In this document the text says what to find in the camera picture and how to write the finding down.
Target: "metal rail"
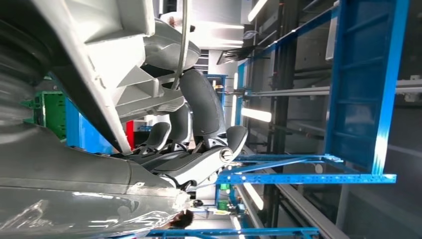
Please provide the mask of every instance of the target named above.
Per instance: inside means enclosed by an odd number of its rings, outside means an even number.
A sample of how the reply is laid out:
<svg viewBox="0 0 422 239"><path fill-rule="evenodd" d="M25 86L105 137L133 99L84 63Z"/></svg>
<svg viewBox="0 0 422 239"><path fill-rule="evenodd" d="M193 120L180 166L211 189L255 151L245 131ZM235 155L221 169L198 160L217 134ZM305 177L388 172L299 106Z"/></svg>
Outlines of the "metal rail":
<svg viewBox="0 0 422 239"><path fill-rule="evenodd" d="M422 80L400 80L397 81L396 94L422 92ZM327 96L330 93L330 86L311 87L291 90L252 92L247 94L250 97L270 96Z"/></svg>
<svg viewBox="0 0 422 239"><path fill-rule="evenodd" d="M180 76L183 73L183 67L186 62L186 56L188 55L189 48L189 32L191 16L190 12L192 6L191 0L183 0L183 28L182 28L182 46L180 48L179 64L177 65L176 75L174 76L174 82L172 84L172 90L176 90L179 87Z"/></svg>
<svg viewBox="0 0 422 239"><path fill-rule="evenodd" d="M252 224L255 228L265 228L265 226L262 224L261 220L258 217L258 214L256 213L255 208L252 206L252 200L247 200L246 192L243 188L243 185L237 185L236 186L237 192L243 198L243 204L245 205L246 209L248 210L248 215L252 221ZM260 235L261 239L270 239L269 236Z"/></svg>
<svg viewBox="0 0 422 239"><path fill-rule="evenodd" d="M264 169L266 173L276 173L272 169ZM290 203L316 228L325 239L349 239L326 216L305 199L296 189L288 184L276 184L280 192L289 199Z"/></svg>

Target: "green panel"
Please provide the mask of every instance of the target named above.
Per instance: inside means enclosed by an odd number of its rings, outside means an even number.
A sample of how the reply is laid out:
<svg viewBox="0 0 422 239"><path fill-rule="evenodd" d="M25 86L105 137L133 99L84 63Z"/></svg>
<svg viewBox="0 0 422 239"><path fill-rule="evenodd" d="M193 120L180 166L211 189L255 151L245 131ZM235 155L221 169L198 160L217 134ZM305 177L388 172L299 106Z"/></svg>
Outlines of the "green panel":
<svg viewBox="0 0 422 239"><path fill-rule="evenodd" d="M42 125L53 131L59 139L66 138L65 96L62 92L41 92Z"/></svg>
<svg viewBox="0 0 422 239"><path fill-rule="evenodd" d="M230 189L230 184L220 184L220 190L225 191Z"/></svg>
<svg viewBox="0 0 422 239"><path fill-rule="evenodd" d="M224 210L224 211L228 211L228 205L229 205L229 201L228 200L220 200L217 204L217 209L218 210Z"/></svg>

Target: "metal pipe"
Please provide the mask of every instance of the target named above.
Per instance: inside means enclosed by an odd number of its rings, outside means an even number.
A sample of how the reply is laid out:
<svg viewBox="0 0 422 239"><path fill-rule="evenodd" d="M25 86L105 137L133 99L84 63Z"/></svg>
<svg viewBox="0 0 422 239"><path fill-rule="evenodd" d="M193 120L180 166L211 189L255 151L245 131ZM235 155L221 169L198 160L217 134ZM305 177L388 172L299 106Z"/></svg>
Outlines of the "metal pipe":
<svg viewBox="0 0 422 239"><path fill-rule="evenodd" d="M310 4L308 4L307 6L304 7L304 9L302 9L302 11L307 11L310 8L312 8L315 4L317 4L318 2L320 2L321 0L313 0Z"/></svg>
<svg viewBox="0 0 422 239"><path fill-rule="evenodd" d="M296 125L299 125L299 126L302 126L302 127L313 129L315 131L325 132L325 129L323 129L323 128L316 127L316 126L313 126L313 125L309 125L309 124L306 124L306 123L300 123L300 122L294 122L294 121L289 121L289 122L296 124ZM403 147L395 146L395 145L392 145L392 144L388 144L387 148L389 150L393 150L393 151L397 151L397 152L400 152L400 153L405 153L405 154L409 154L409 155L412 155L412 156L415 156L415 157L422 158L422 152L420 152L420 151L416 151L416 150L408 149L408 148L403 148Z"/></svg>
<svg viewBox="0 0 422 239"><path fill-rule="evenodd" d="M174 82L172 84L172 90L176 90L179 87L179 80L183 73L183 67L186 62L186 56L188 55L189 48L189 32L190 32L190 10L192 2L191 0L183 0L183 29L182 29L182 46L180 48L179 64L177 65L176 75L174 76Z"/></svg>
<svg viewBox="0 0 422 239"><path fill-rule="evenodd" d="M258 214L256 213L255 208L252 206L252 200L248 200L246 197L246 192L243 188L243 185L236 186L237 192L239 193L240 197L243 199L243 204L245 205L246 209L248 210L249 217L251 222L255 228L265 228L262 224L262 221L259 219ZM270 239L269 236L259 236L261 239Z"/></svg>
<svg viewBox="0 0 422 239"><path fill-rule="evenodd" d="M302 68L295 71L296 74L298 73L306 73L306 72L312 72L312 71L326 71L331 70L332 66L314 66L314 67L308 67L308 68Z"/></svg>
<svg viewBox="0 0 422 239"><path fill-rule="evenodd" d="M264 169L264 171L271 174L276 173L270 168ZM350 239L292 186L288 184L276 184L276 186L313 227L319 228L322 237L325 239Z"/></svg>
<svg viewBox="0 0 422 239"><path fill-rule="evenodd" d="M408 83L407 80L397 81L396 94L400 93L420 93L422 92L422 81ZM252 92L249 97L269 97L269 96L327 96L330 93L330 86L311 87L278 91Z"/></svg>
<svg viewBox="0 0 422 239"><path fill-rule="evenodd" d="M267 37L265 37L262 41L258 43L258 46L261 45L264 41L266 41L268 38L270 38L272 35L274 35L277 32L277 30L271 32Z"/></svg>

